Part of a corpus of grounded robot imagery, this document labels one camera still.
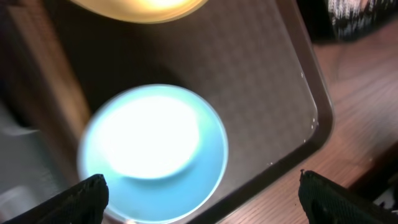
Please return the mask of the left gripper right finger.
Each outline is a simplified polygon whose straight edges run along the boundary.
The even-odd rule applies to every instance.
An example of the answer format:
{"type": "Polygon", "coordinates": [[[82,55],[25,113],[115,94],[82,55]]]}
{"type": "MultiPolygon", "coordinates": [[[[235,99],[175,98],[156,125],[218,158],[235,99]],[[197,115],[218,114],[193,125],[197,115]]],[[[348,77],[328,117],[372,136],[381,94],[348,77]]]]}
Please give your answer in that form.
{"type": "Polygon", "coordinates": [[[312,170],[302,170],[298,189],[309,224],[397,224],[397,215],[312,170]]]}

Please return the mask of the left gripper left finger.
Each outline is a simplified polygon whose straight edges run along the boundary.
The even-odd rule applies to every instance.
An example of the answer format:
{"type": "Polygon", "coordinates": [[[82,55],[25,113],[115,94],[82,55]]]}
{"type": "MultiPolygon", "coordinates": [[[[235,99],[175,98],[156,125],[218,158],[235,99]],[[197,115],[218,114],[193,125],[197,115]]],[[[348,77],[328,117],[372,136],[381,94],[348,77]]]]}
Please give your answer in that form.
{"type": "Polygon", "coordinates": [[[95,174],[5,224],[101,224],[109,202],[104,175],[95,174]]]}

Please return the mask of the rice food waste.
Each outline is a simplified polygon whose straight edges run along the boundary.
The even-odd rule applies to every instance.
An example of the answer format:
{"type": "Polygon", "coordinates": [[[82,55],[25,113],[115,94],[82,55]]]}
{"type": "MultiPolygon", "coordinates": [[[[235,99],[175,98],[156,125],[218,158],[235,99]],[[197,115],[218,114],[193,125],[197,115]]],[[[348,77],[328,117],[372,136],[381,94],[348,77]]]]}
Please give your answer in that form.
{"type": "Polygon", "coordinates": [[[377,24],[378,10],[388,1],[327,0],[333,31],[339,40],[355,40],[371,32],[377,24]]]}

